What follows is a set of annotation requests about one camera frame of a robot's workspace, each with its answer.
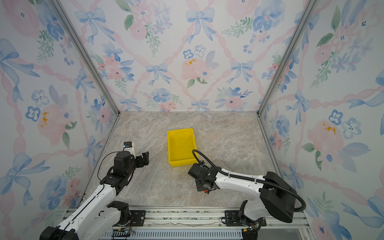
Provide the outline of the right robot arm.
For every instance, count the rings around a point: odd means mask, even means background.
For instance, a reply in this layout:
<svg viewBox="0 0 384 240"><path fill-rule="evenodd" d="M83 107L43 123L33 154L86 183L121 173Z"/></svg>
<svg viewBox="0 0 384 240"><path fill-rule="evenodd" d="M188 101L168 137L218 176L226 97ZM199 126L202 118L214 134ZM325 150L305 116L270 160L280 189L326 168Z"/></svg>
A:
<svg viewBox="0 0 384 240"><path fill-rule="evenodd" d="M227 189L254 197L252 201L242 202L237 217L225 217L230 224L235 222L251 227L265 217L284 223L293 221L296 198L289 191L294 190L273 172L267 172L265 176L250 176L193 164L188 175L195 180L199 192Z"/></svg>

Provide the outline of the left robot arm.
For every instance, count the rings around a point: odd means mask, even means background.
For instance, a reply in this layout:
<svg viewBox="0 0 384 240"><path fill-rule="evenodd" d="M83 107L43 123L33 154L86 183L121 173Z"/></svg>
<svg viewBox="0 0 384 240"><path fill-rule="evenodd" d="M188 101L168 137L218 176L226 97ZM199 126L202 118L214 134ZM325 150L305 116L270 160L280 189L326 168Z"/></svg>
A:
<svg viewBox="0 0 384 240"><path fill-rule="evenodd" d="M97 240L115 225L130 235L135 221L142 218L132 214L128 203L115 198L130 184L135 170L148 164L149 152L137 157L130 151L115 152L114 165L92 195L56 227L43 230L40 239Z"/></svg>

